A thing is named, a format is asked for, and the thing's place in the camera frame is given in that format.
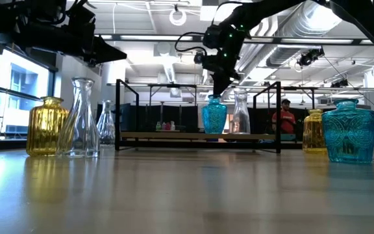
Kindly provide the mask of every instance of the wooden table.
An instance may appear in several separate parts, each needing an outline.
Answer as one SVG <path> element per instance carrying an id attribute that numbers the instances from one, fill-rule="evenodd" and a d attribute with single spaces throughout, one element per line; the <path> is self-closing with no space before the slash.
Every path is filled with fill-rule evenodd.
<path id="1" fill-rule="evenodd" d="M 374 233 L 374 165 L 299 150 L 4 151 L 0 233 Z"/>

